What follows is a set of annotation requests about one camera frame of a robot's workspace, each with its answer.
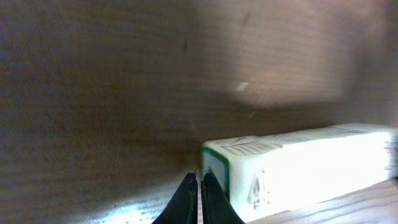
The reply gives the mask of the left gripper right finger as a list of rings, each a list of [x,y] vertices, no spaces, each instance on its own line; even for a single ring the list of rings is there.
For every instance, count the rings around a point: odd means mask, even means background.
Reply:
[[[245,224],[212,173],[205,174],[201,181],[201,202],[204,224]]]

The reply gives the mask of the plain wooden block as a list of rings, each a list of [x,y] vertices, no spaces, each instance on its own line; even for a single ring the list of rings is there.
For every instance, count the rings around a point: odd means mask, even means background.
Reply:
[[[384,146],[384,150],[388,155],[388,163],[385,165],[385,170],[388,172],[388,179],[397,179],[397,127],[377,124],[350,123],[336,125],[336,128],[364,131],[366,133],[388,133],[389,137]]]
[[[320,174],[319,186],[310,193],[324,201],[356,190],[370,187],[388,179],[384,150],[388,133],[366,133],[331,127],[338,137],[321,144],[326,150],[316,159],[314,174]]]
[[[244,222],[280,212],[272,192],[269,153],[282,148],[257,136],[206,141],[201,145],[201,174],[213,174]]]

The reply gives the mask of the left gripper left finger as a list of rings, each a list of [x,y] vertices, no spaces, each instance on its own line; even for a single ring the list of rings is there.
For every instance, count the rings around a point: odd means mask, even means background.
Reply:
[[[197,224],[197,222],[198,182],[196,174],[189,172],[152,224]]]

